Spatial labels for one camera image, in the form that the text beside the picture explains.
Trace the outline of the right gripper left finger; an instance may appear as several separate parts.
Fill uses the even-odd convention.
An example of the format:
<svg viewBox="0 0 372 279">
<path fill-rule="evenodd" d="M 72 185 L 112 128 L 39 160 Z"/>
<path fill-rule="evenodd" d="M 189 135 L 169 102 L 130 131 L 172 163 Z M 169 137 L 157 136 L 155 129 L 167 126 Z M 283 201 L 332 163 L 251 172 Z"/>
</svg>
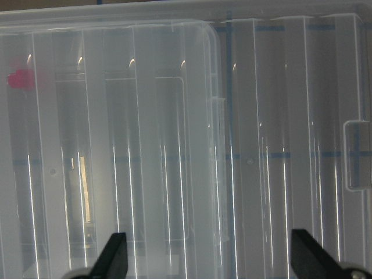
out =
<svg viewBox="0 0 372 279">
<path fill-rule="evenodd" d="M 126 233 L 113 233 L 90 271 L 90 278 L 126 278 L 128 252 Z"/>
</svg>

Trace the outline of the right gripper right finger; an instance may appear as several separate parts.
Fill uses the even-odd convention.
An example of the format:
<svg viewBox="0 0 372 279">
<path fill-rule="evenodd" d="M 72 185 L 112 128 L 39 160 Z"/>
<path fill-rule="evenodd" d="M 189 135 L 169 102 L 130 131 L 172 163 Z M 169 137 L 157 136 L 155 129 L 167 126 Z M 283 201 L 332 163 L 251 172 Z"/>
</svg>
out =
<svg viewBox="0 0 372 279">
<path fill-rule="evenodd" d="M 291 231 L 291 267 L 297 278 L 339 277 L 338 263 L 305 229 Z"/>
</svg>

